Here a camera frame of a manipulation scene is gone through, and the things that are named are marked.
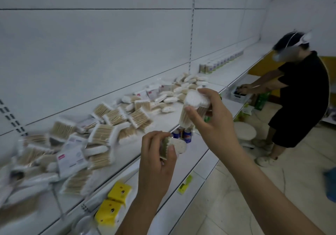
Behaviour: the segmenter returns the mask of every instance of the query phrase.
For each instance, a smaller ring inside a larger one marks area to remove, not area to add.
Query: black shirt
[[[323,117],[329,105],[329,76],[326,67],[312,51],[299,63],[287,62],[278,68],[284,72],[278,80],[288,85],[280,89],[280,102],[300,116]]]

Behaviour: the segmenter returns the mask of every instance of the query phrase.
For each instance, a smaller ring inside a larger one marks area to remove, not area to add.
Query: left hand
[[[160,142],[169,136],[169,132],[152,131],[142,137],[137,198],[154,203],[156,208],[168,191],[177,160],[174,145],[171,145],[167,160],[161,163]]]
[[[250,89],[249,88],[239,88],[239,89],[237,89],[237,92],[240,93],[240,94],[249,94]]]

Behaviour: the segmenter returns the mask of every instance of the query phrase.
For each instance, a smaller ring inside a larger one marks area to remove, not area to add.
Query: white stool
[[[257,131],[253,128],[253,126],[245,122],[235,122],[234,130],[242,147],[249,147],[251,149],[255,148],[255,146],[250,143],[250,141],[257,135]]]

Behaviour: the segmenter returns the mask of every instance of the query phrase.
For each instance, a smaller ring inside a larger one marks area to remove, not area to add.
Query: blue object
[[[327,198],[336,203],[336,168],[324,173],[327,182]]]

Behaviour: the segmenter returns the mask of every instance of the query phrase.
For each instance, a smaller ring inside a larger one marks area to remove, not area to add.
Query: white wall
[[[262,29],[262,41],[276,43],[294,29],[312,30],[311,47],[336,56],[336,0],[273,0]]]
[[[187,72],[192,28],[191,61],[257,42],[268,2],[195,0],[192,18],[193,0],[0,0],[0,157],[59,115]]]

